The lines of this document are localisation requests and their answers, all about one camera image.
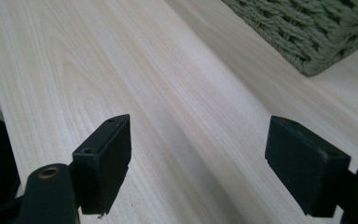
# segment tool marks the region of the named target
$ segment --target wooden table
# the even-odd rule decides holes
[[[358,51],[305,78],[219,0],[1,0],[0,103],[23,184],[131,114],[125,183],[82,223],[338,223],[269,168],[272,114],[358,169]]]

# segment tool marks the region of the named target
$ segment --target green woven basket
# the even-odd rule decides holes
[[[222,0],[310,77],[358,49],[358,0]]]

